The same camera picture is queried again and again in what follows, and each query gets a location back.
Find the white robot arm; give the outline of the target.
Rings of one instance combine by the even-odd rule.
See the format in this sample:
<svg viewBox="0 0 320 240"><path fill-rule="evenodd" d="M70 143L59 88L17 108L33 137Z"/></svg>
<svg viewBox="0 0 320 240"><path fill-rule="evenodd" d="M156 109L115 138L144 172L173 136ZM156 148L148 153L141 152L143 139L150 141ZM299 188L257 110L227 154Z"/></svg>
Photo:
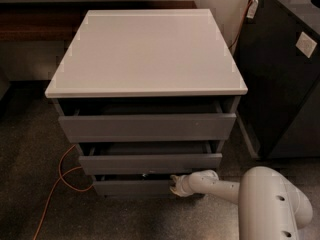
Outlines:
<svg viewBox="0 0 320 240"><path fill-rule="evenodd" d="M172 177L180 197L211 194L238 206L239 240L300 240L313 218L308 197L279 172L249 169L238 182L221 180L213 170Z"/></svg>

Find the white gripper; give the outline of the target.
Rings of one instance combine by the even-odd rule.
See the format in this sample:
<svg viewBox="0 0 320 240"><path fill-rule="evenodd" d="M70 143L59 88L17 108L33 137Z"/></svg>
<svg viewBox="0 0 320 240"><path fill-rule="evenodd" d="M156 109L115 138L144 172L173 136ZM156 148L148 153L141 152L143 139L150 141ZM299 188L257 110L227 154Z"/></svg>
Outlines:
<svg viewBox="0 0 320 240"><path fill-rule="evenodd" d="M186 175L177 176L170 175L171 180L173 180L174 185L170 186L170 191L179 196L179 197L188 197L191 195L191 192L184 188L184 184L186 183Z"/></svg>

